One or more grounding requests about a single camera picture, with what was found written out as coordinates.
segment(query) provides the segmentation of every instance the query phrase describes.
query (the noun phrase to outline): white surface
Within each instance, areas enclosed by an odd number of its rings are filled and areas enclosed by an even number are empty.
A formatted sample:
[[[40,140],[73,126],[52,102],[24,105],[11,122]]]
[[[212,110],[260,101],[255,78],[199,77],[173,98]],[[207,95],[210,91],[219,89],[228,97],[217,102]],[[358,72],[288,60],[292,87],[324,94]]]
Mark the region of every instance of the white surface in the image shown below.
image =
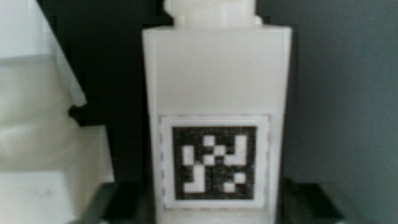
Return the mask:
[[[247,136],[235,136],[235,155],[226,156],[224,164],[228,166],[247,165]]]
[[[196,158],[194,158],[194,146],[187,145],[183,146],[183,165],[185,166],[194,166],[196,164]]]
[[[86,95],[38,2],[0,0],[0,60],[36,55],[57,55],[63,83],[73,95],[73,103],[82,106],[88,103]]]
[[[255,184],[255,199],[253,200],[176,200],[176,187],[175,187],[175,158],[173,158],[173,127],[256,127],[256,184]],[[162,136],[164,140],[160,143],[160,148],[155,150],[157,155],[164,155],[162,164],[162,186],[164,189],[162,198],[157,203],[166,205],[167,209],[183,209],[183,208],[203,208],[203,209],[221,209],[221,208],[263,208],[265,209],[265,199],[267,194],[267,184],[269,184],[269,132],[271,132],[271,121],[269,116],[166,116],[162,117]],[[205,136],[203,144],[208,144],[212,139],[212,145],[215,145],[215,136]],[[237,137],[237,145],[246,146],[246,136]],[[205,192],[205,167],[214,166],[212,161],[194,166],[194,184],[189,185],[189,190],[185,192]]]
[[[256,0],[167,0],[166,11],[176,28],[230,29],[262,25],[255,15]]]
[[[157,218],[175,223],[274,223],[285,98],[290,59],[288,28],[144,31],[150,111],[153,129],[153,164],[157,186]],[[173,211],[164,207],[160,124],[162,116],[271,115],[269,167],[265,178],[267,205],[249,212]]]
[[[194,165],[194,182],[185,183],[183,191],[187,193],[205,192],[205,166],[201,164]]]
[[[105,129],[68,116],[54,57],[2,59],[0,86],[0,223],[66,224],[112,181]]]

